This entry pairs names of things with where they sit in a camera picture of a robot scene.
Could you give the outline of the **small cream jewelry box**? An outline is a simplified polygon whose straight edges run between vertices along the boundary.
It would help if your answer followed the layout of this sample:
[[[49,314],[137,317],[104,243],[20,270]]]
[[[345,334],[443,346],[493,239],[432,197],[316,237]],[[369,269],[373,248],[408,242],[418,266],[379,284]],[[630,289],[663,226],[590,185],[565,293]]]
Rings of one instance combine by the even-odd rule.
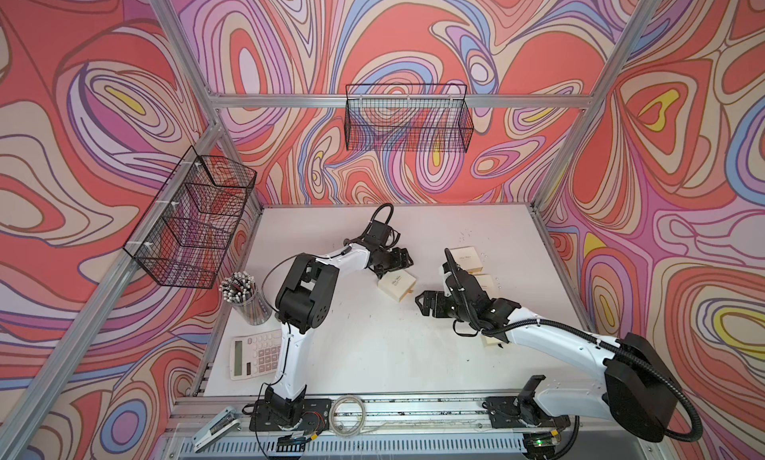
[[[500,340],[499,338],[494,338],[494,336],[480,336],[483,345],[486,346],[486,348],[490,348],[490,346],[503,346],[504,342]]]

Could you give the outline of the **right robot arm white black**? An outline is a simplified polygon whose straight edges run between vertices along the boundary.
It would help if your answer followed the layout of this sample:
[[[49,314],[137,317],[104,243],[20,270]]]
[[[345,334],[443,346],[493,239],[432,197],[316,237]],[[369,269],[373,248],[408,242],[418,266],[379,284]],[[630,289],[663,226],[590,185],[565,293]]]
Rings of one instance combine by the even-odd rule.
[[[466,324],[468,338],[483,336],[532,348],[588,376],[585,381],[559,381],[535,374],[516,396],[487,398],[493,421],[540,426],[560,417],[591,417],[613,420],[648,442],[701,440],[700,414],[646,338],[585,332],[518,302],[492,298],[450,250],[444,254],[442,290],[416,296],[423,316]]]

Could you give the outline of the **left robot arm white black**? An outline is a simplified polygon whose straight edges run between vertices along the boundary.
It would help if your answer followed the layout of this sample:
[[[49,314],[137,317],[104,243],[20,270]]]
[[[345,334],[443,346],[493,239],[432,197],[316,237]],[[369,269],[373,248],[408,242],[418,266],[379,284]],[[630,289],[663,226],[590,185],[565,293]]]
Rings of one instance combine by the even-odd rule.
[[[376,208],[359,236],[344,240],[342,248],[325,255],[300,253],[277,293],[274,308],[281,324],[282,348],[275,380],[263,393],[266,411],[293,425],[304,411],[307,391],[306,368],[312,337],[330,314],[338,280],[342,276],[369,271],[382,280],[398,275],[414,261],[400,248],[400,233],[390,226],[394,205]]]

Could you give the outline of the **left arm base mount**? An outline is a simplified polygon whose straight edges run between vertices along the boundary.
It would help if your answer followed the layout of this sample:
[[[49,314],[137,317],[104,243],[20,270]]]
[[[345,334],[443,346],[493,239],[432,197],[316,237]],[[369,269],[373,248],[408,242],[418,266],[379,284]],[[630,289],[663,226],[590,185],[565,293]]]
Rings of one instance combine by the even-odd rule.
[[[306,398],[304,391],[289,399],[267,385],[265,392],[255,402],[246,404],[241,412],[250,418],[250,431],[285,432],[279,442],[297,445],[311,442],[329,429],[332,405],[332,399]]]

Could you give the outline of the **cream drawer jewelry box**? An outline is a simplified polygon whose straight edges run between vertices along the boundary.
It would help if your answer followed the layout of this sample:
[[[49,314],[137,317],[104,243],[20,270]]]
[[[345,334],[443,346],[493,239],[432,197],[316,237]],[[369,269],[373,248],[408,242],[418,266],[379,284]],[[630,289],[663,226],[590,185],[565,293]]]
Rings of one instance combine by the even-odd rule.
[[[483,263],[476,248],[470,246],[451,249],[450,254],[454,258],[454,262],[469,274],[477,274],[483,271]]]

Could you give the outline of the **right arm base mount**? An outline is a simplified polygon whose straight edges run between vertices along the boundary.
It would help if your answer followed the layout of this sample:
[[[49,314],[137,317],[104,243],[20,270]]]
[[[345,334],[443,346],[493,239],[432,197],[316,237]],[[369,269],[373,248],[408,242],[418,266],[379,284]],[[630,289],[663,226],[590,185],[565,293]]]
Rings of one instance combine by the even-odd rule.
[[[557,446],[562,440],[561,433],[572,426],[569,416],[551,416],[536,402],[536,390],[545,379],[542,374],[532,375],[518,394],[488,396],[481,404],[494,429],[538,428],[523,434],[527,449]]]

